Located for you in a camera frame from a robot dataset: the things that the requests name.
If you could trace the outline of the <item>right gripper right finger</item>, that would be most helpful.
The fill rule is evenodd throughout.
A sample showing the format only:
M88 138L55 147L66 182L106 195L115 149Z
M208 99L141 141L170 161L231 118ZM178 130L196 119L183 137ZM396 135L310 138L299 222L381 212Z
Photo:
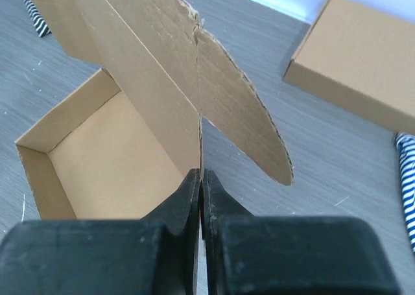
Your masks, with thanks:
M374 229L346 216L256 216L204 171L210 294L399 294Z

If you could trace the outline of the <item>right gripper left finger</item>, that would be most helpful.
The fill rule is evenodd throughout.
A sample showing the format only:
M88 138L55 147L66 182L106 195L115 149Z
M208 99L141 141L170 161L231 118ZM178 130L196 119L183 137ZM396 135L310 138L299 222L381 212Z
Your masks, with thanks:
M2 294L194 294L200 171L139 220L32 220L1 241Z

